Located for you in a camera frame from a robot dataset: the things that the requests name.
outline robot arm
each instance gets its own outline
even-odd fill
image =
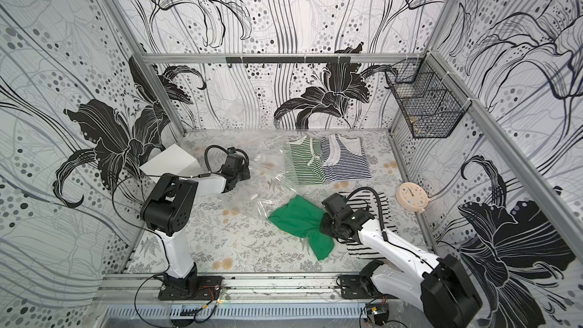
[[[183,230],[190,218],[195,197],[229,192],[238,181],[249,178],[248,160],[237,154],[235,148],[230,148],[218,172],[198,175],[196,178],[181,178],[165,173],[158,179],[142,205],[140,218],[162,241],[169,264],[164,274],[166,286],[175,288],[182,295],[193,294],[198,286],[196,264],[190,257]]]
[[[466,327],[482,307],[480,296],[455,257],[442,259],[389,230],[383,231],[372,214],[363,209],[353,211],[339,194],[322,203],[328,212],[322,218],[322,233],[352,238],[398,267],[373,260],[363,268],[361,289],[370,298],[396,296],[422,310],[435,328]]]

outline blue striped shirt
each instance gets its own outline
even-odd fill
[[[369,179],[372,177],[361,138],[345,138],[339,134],[322,137],[324,174],[330,181]]]

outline wire basket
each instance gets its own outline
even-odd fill
[[[385,72],[385,78],[413,138],[449,137],[465,113],[462,106],[426,62],[414,67],[418,71],[413,76],[413,66],[404,68],[407,73]]]

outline clock face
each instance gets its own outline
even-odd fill
[[[406,182],[399,186],[396,197],[402,207],[417,212],[424,211],[429,202],[425,190],[412,182]]]

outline metal grate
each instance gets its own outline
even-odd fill
[[[364,303],[272,303],[272,304],[222,304],[215,311],[213,319],[238,320],[273,320],[273,319],[315,319],[315,318],[358,318]],[[192,319],[191,316],[181,316],[181,312],[189,312],[200,308],[200,304],[172,304],[170,307],[161,305],[138,305],[139,313],[145,319],[170,318]],[[207,317],[212,306],[202,310],[197,317]],[[133,304],[114,304],[107,309],[111,318],[132,319],[139,317]]]
[[[465,111],[426,62],[414,76],[412,68],[398,76],[385,73],[385,78],[413,138],[447,138]]]

